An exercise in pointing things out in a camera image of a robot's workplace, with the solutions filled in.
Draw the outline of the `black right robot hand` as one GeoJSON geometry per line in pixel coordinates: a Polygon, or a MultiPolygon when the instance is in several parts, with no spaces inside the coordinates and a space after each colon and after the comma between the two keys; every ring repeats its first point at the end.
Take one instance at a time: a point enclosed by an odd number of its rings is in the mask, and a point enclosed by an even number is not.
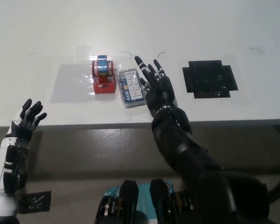
{"type": "Polygon", "coordinates": [[[139,56],[135,56],[134,59],[144,75],[140,82],[144,87],[147,107],[152,117],[163,107],[174,107],[173,86],[160,63],[155,59],[153,67],[151,64],[146,65],[139,56]]]}

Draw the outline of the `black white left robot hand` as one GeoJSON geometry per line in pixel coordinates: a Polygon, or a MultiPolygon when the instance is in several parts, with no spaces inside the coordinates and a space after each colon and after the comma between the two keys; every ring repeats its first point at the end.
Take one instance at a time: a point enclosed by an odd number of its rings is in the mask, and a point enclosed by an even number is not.
{"type": "Polygon", "coordinates": [[[8,145],[27,147],[34,130],[40,121],[47,117],[47,113],[42,113],[42,109],[41,101],[32,104],[32,99],[29,98],[12,120],[4,141],[8,145]]]}

